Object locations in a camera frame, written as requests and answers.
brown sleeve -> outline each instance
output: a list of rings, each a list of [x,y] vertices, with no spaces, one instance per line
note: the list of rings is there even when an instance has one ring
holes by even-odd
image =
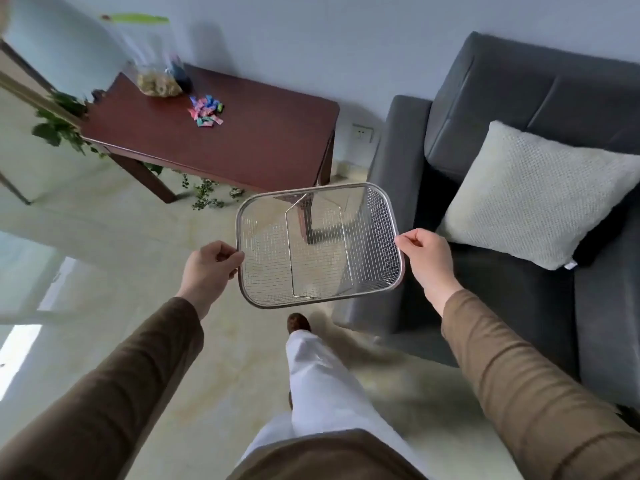
[[[203,338],[193,306],[171,298],[4,446],[0,478],[124,478]]]
[[[519,338],[478,297],[455,293],[442,333],[526,480],[638,479],[640,434]]]

wire mesh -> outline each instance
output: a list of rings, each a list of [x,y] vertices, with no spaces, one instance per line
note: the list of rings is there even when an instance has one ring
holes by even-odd
[[[236,218],[241,290],[255,306],[279,308],[393,288],[404,272],[396,233],[373,184],[256,195]]]

snack bag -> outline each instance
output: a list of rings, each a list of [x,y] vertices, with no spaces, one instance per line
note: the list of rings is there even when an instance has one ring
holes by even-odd
[[[191,90],[167,17],[117,13],[100,19],[130,56],[124,73],[140,91],[147,96],[169,97]]]

left hand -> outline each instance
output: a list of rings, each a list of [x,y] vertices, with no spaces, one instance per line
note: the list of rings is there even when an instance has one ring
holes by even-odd
[[[194,306],[200,320],[225,290],[244,261],[244,252],[216,241],[191,253],[184,266],[182,284],[176,293]]]

table top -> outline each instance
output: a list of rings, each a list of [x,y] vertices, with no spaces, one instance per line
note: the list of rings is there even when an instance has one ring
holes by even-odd
[[[193,94],[225,105],[222,125],[199,128],[188,95],[145,96],[124,74],[91,104],[82,136],[114,153],[258,191],[312,187],[335,129],[338,103],[186,67]]]

